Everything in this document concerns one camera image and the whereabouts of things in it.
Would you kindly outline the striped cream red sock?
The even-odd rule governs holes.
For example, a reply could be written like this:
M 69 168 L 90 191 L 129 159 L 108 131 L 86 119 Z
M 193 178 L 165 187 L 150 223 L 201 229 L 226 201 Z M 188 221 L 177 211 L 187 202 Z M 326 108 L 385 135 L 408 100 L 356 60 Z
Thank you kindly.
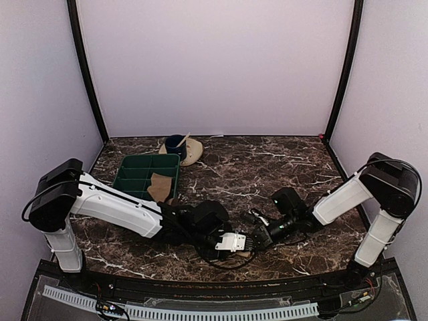
M 244 258 L 250 258 L 252 256 L 250 251 L 236 251 L 235 254 Z

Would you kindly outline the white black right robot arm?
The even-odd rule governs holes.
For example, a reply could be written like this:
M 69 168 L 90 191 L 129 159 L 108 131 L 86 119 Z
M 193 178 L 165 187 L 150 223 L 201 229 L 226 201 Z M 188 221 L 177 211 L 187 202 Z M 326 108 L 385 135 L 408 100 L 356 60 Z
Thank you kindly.
M 355 290 L 367 279 L 367 270 L 392 243 L 422 196 L 423 180 L 411 164 L 376 152 L 345 182 L 307 205 L 292 187 L 272 195 L 281 217 L 262 224 L 252 233 L 258 250 L 266 249 L 295 231 L 315 233 L 343 214 L 374 201 L 377 216 L 354 253 L 353 265 L 341 276 L 347 290 Z

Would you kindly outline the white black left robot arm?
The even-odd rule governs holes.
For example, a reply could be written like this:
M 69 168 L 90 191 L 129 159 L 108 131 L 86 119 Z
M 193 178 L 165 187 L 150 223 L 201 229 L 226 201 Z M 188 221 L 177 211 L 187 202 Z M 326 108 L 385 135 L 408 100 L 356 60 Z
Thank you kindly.
M 229 216 L 219 202 L 203 201 L 194 207 L 139 199 L 135 192 L 101 183 L 83 170 L 80 160 L 71 158 L 40 178 L 21 219 L 44 234 L 61 270 L 81 292 L 94 287 L 94 276 L 84 269 L 71 215 L 100 219 L 145 239 L 192 245 L 206 260 L 224 258 L 237 249 Z

